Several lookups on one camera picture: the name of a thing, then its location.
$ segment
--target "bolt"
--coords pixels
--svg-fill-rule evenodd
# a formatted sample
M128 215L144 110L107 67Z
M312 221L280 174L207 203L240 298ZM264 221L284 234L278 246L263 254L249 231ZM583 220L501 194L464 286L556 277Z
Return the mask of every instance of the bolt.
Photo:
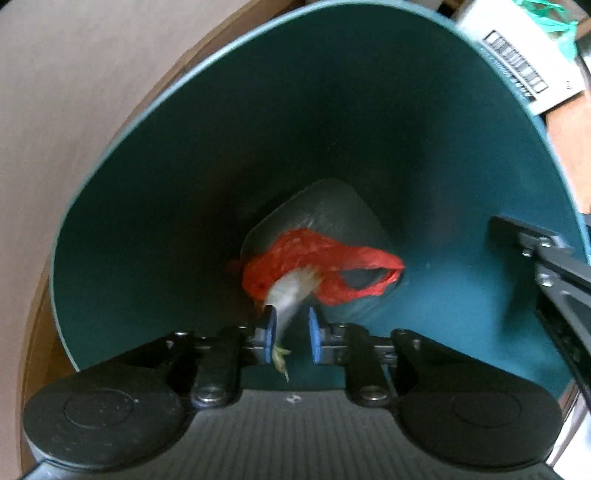
M388 392L384 387L367 385L359 389L359 395L366 401L381 401L388 397Z
M333 329L332 334L337 337L337 338L343 338L343 335L345 334L345 329L347 328L347 324L345 323L339 323L336 328Z
M292 405L295 405L296 403L301 402L301 397L294 393L293 395L290 395L289 397L287 397L286 400L289 403L291 403Z
M551 287L554 282L547 273L541 273L538 275L538 283L541 283L544 287Z
M206 405L212 405L224 398L226 392L217 385L207 385L197 390L197 398Z

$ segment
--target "cardboard box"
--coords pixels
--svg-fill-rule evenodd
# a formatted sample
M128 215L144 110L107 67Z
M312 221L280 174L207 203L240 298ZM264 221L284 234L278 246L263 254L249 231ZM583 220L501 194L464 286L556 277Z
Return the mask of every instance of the cardboard box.
M584 81L556 43L512 0L475 0L455 16L538 115L579 93Z
M431 10L437 10L441 5L441 0L410 0L414 4L419 4Z

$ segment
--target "teal trash can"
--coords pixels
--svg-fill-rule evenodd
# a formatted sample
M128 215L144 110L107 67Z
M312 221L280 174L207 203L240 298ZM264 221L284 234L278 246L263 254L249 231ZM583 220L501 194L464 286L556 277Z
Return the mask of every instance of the teal trash can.
M395 1L277 18L119 137L54 250L51 295L74 366L252 320L228 263L255 225L326 179L365 202L407 265L356 322L374 335L412 329L562 392L570 375L534 316L530 262L487 235L489 218L507 215L561 233L587 260L543 126L450 21Z

